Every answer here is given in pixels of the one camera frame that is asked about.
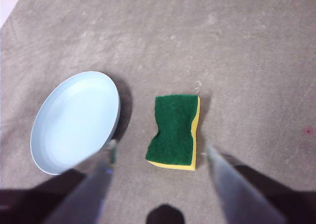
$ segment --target light blue plate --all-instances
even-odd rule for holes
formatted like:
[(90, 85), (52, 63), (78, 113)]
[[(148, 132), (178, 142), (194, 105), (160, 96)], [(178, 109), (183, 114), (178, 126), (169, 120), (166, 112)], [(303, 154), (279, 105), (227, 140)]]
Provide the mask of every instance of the light blue plate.
[(59, 175), (108, 142), (119, 120), (119, 93), (99, 72), (61, 83), (45, 100), (33, 124), (31, 153), (44, 172)]

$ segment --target kitchen sponge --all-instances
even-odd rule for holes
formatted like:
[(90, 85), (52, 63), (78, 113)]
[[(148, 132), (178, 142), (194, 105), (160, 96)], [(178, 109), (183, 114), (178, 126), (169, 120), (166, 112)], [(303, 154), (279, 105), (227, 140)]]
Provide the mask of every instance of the kitchen sponge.
[(146, 154), (151, 164), (170, 169), (195, 170), (199, 106), (200, 98), (196, 95), (156, 97), (158, 132)]

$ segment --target green scrub pad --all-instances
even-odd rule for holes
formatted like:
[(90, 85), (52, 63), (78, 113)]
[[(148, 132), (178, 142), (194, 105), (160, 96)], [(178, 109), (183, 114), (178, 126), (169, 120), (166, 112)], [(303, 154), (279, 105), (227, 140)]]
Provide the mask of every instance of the green scrub pad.
[(199, 106), (200, 99), (196, 95), (156, 97), (158, 132), (146, 154), (150, 163), (164, 168), (195, 170)]

